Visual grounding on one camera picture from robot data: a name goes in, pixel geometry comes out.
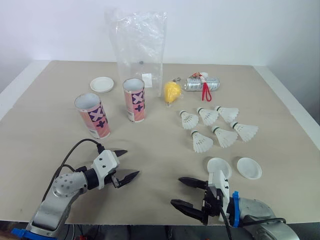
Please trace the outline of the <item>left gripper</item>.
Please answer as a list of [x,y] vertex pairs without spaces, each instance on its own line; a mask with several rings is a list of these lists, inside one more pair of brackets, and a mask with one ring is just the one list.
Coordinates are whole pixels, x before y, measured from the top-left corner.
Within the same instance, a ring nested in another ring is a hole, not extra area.
[[[117,150],[114,150],[113,151],[113,155],[115,158],[119,158],[120,156],[126,154],[128,151],[127,150],[124,150],[124,149],[117,149]],[[131,172],[129,174],[127,174],[122,180],[118,180],[116,174],[112,174],[111,175],[111,181],[112,181],[112,184],[115,188],[121,188],[127,184],[129,184],[139,173],[140,171],[137,170],[137,171],[134,171],[134,172]]]

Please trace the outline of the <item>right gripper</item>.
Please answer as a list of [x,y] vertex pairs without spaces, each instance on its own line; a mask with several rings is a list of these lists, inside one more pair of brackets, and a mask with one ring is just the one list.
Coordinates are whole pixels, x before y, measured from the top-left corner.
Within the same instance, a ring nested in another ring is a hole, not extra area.
[[208,224],[208,217],[219,216],[223,208],[224,195],[220,188],[209,187],[207,181],[203,181],[193,177],[180,177],[178,180],[192,188],[204,190],[204,199],[202,201],[201,210],[186,201],[180,199],[172,199],[170,203],[175,209],[184,215],[200,221],[203,225]]

